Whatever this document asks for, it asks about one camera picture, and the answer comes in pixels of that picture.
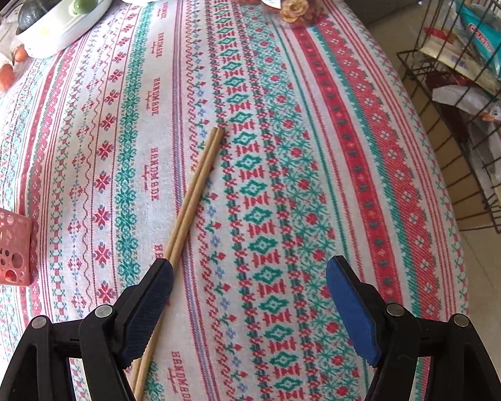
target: pink basket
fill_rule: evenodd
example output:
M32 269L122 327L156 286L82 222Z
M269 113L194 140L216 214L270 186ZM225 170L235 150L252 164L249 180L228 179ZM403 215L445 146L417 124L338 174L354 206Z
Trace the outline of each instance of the pink basket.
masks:
M32 220L0 208L0 283L29 286Z

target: white bowl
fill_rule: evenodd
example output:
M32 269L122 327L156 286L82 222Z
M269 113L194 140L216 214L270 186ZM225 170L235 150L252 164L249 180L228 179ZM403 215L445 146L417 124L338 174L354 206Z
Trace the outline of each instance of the white bowl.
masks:
M68 47L103 16L112 0L98 0L88 14L74 14L75 0L61 0L30 28L17 35L30 57L46 58Z

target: tablecloth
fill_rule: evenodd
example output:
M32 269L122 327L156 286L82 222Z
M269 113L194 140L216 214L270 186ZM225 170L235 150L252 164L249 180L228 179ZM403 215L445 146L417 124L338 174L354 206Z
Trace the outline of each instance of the tablecloth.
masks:
M82 318L163 257L208 131L226 130L177 269L146 399L361 400L325 285L342 254L417 316L467 312L433 151L341 0L283 30L229 0L119 0L0 101L0 206L33 218L29 288L0 285L0 382L32 317ZM72 362L77 399L89 398ZM428 362L413 396L421 399Z

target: green lime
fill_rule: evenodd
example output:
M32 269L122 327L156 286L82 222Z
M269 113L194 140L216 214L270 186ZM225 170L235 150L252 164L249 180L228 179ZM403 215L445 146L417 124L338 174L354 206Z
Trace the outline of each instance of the green lime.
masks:
M88 14L95 10L98 0L75 0L72 10L75 14Z

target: pair of chopsticks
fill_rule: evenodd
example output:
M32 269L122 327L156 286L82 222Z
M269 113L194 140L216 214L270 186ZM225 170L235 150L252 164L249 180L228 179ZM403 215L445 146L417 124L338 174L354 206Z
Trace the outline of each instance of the pair of chopsticks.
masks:
M223 129L213 128L208 135L198 167L187 189L184 201L182 202L182 207L180 208L180 212L176 218L175 227L169 237L169 242L167 242L167 248L164 252L165 258L169 260L174 270L176 270L178 262L180 261L180 255L182 254L185 242L187 241L187 234L189 233L191 224L195 218L195 211L202 197L204 186L206 185L206 179L208 179L211 167L215 161L215 157L217 156L223 134ZM152 355L156 349L156 342L158 341L158 336L160 334L162 318L163 314L152 332L152 336L148 341L143 357L134 360L134 363L132 364L130 387L132 392L134 392L136 401L142 401L143 399L148 368L150 367Z

